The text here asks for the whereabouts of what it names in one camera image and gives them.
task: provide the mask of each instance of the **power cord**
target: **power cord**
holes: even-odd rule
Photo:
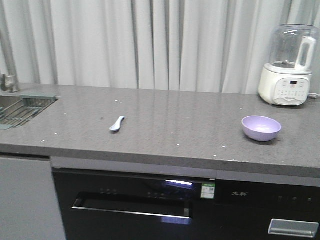
[[[320,99],[320,94],[317,93],[309,93],[308,97],[311,99]]]

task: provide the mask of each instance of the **kitchen counter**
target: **kitchen counter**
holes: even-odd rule
[[[320,183],[320,99],[288,107],[269,105],[255,94],[45,84],[20,88],[15,94],[55,94],[59,100],[26,125],[1,130],[2,153],[67,158],[75,165],[79,159]],[[280,122],[278,137],[269,142],[246,137],[241,120],[250,115]],[[121,130],[111,133],[119,116],[126,116]]]

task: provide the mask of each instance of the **dish drying rack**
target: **dish drying rack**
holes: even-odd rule
[[[3,129],[21,127],[56,101],[55,96],[21,95],[20,100],[7,108],[0,107]]]

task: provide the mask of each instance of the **black dishwasher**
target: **black dishwasher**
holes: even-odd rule
[[[53,169],[68,240],[320,240],[320,188]]]

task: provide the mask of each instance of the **faucet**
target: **faucet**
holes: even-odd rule
[[[11,93],[15,93],[19,91],[19,81],[9,34],[3,34],[0,30],[0,42],[5,58],[6,68],[8,70],[8,75],[1,74],[0,72],[1,89],[4,92],[9,90]]]

